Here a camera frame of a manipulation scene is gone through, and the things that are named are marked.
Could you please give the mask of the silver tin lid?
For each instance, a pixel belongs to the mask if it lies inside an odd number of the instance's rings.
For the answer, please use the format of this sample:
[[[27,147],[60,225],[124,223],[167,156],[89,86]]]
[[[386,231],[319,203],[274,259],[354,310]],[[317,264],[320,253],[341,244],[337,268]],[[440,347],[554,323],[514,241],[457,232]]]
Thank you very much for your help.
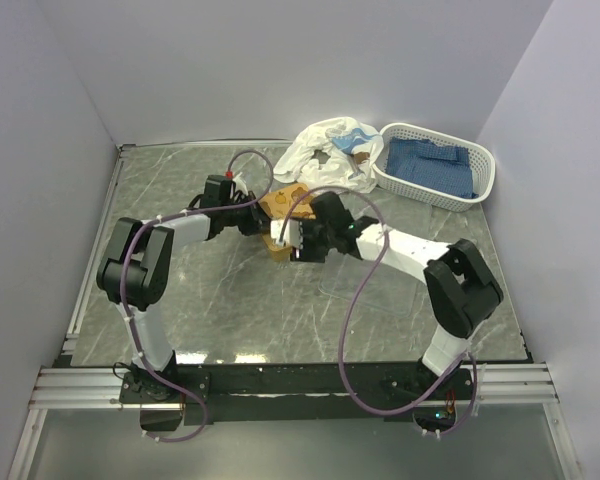
[[[296,200],[305,195],[309,188],[304,183],[293,183],[279,190],[266,194],[259,202],[264,212],[272,220],[283,219]],[[292,212],[294,218],[314,219],[315,215],[310,206],[311,196],[300,202]]]

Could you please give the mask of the clear plastic tray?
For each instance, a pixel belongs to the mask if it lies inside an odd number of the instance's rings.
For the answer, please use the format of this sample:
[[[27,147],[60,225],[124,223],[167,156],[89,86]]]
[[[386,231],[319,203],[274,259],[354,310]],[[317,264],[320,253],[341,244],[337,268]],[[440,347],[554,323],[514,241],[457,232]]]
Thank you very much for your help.
[[[366,197],[380,210],[387,224],[404,233],[426,238],[432,215],[429,204],[393,194],[379,187]],[[373,262],[360,261],[332,250],[324,264],[319,289],[323,294],[349,302],[371,270]],[[420,282],[397,269],[381,264],[365,284],[355,311],[364,307],[394,316],[408,316]]]

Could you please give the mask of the gold cookie tin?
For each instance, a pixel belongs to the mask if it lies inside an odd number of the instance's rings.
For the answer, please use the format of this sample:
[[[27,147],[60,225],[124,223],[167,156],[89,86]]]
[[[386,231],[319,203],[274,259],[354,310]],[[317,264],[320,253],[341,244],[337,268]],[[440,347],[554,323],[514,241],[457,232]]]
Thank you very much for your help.
[[[280,246],[277,245],[275,243],[275,241],[270,237],[269,234],[263,234],[261,236],[265,247],[266,247],[266,251],[268,252],[269,257],[275,261],[275,262],[284,262],[284,261],[288,261],[289,257],[292,253],[292,247],[287,245],[287,246]]]

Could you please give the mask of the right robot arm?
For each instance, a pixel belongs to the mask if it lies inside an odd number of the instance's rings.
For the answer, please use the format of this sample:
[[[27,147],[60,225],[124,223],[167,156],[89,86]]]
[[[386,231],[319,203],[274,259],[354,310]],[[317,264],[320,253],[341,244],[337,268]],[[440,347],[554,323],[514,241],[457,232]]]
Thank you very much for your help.
[[[310,201],[311,218],[287,215],[271,224],[271,238],[292,248],[291,259],[322,263],[335,250],[374,267],[385,265],[427,288],[437,327],[421,358],[419,390],[437,399],[449,391],[449,368],[504,300],[504,293],[476,245],[427,240],[388,226],[381,214],[354,217],[339,195],[326,191]]]

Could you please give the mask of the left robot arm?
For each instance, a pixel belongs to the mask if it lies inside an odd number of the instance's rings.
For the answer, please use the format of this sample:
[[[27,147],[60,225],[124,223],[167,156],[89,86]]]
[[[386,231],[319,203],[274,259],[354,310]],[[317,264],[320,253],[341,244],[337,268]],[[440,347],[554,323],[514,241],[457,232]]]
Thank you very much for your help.
[[[96,284],[123,317],[134,348],[130,370],[144,379],[143,389],[155,401],[172,399],[179,388],[176,354],[160,308],[172,254],[211,240],[226,228],[252,236],[267,232],[269,224],[244,176],[230,172],[208,176],[204,191],[176,214],[116,221]]]

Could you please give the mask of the white crumpled shirt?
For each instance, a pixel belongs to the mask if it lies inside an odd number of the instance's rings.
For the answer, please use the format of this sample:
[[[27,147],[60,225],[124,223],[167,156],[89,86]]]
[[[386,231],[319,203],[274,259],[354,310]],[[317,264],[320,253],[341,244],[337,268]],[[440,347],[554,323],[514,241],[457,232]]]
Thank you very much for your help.
[[[377,185],[373,165],[383,148],[384,139],[373,126],[352,117],[322,120],[297,135],[274,166],[274,178],[369,193]]]

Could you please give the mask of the white laundry basket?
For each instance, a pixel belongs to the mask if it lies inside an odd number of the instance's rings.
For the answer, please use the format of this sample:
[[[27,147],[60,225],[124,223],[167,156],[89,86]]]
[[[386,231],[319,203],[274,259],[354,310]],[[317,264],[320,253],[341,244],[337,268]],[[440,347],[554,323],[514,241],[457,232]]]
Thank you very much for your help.
[[[377,185],[393,194],[452,212],[486,200],[496,163],[484,147],[407,123],[374,135],[372,167]]]

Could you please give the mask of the blue folded cloth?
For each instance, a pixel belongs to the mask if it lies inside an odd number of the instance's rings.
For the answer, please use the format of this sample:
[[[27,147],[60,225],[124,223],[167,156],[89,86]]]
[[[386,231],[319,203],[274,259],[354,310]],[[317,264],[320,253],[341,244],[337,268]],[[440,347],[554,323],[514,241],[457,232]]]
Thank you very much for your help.
[[[466,147],[438,146],[428,139],[393,138],[389,142],[385,172],[455,197],[476,197]]]

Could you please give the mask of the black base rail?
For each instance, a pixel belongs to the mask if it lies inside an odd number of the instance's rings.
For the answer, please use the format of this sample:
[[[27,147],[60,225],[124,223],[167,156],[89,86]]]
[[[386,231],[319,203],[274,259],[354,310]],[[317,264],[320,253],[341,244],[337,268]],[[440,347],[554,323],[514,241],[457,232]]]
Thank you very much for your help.
[[[368,405],[382,410],[421,403],[397,415],[399,421],[422,418],[432,429],[446,430],[457,402],[475,391],[474,375],[456,367],[444,380],[419,362],[353,363],[346,381]],[[211,422],[335,420],[367,417],[346,391],[335,363],[176,365],[162,384],[132,367],[122,378],[119,400],[142,408],[141,424],[150,431]]]

